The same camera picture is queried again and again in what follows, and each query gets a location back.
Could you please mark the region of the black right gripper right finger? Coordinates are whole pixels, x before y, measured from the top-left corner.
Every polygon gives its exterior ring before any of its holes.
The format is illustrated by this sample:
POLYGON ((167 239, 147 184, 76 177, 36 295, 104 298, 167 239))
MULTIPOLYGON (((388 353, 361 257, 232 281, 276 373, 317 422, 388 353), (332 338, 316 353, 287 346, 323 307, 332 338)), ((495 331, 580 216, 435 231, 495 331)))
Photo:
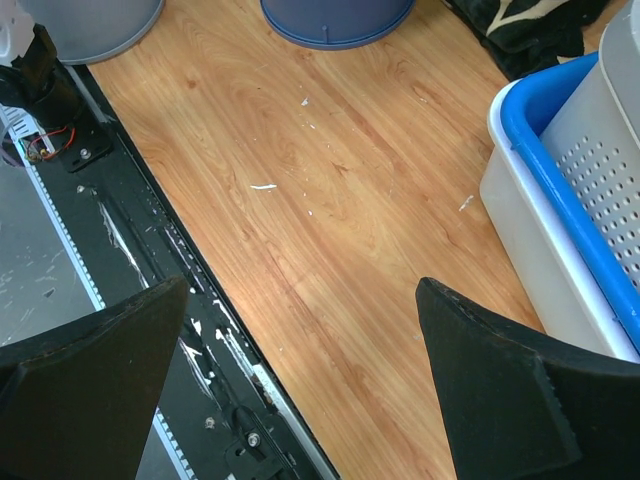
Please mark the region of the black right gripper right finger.
POLYGON ((425 277, 416 303, 460 479, 635 479, 639 367, 425 277))

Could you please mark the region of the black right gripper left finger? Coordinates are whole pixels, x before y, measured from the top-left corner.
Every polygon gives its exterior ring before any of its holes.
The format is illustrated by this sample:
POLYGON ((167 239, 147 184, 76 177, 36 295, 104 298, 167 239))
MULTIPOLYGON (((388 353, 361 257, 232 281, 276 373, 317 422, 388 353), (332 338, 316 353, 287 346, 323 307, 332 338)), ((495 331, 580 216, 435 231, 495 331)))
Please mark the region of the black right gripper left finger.
POLYGON ((2 478, 135 478, 187 296, 172 276, 2 347, 2 478))

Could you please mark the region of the grey bucket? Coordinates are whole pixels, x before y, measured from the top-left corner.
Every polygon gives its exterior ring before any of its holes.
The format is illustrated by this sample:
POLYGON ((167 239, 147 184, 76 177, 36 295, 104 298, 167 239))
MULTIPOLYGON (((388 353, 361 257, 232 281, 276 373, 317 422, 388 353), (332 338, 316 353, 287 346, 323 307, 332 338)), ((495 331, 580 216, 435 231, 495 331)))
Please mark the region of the grey bucket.
POLYGON ((59 61, 92 64, 126 51, 154 26, 164 0, 31 0, 20 5, 49 33, 59 61))

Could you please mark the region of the blue bucket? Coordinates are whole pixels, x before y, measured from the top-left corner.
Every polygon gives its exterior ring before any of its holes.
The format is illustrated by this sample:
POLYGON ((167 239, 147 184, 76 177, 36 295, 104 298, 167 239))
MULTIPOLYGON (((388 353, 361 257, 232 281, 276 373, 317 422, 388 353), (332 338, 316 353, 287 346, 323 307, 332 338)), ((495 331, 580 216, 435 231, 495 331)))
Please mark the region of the blue bucket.
POLYGON ((272 29, 291 43, 345 50, 377 41, 411 13, 414 0, 262 0, 272 29))

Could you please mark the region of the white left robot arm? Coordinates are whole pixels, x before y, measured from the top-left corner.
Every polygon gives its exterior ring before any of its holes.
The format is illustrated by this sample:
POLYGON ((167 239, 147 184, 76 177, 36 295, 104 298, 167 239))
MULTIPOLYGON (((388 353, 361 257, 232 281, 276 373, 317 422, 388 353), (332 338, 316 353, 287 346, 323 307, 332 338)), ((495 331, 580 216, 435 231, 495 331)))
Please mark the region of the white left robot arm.
POLYGON ((85 109, 47 29, 17 1, 1 3, 1 104, 46 129, 74 123, 85 109))

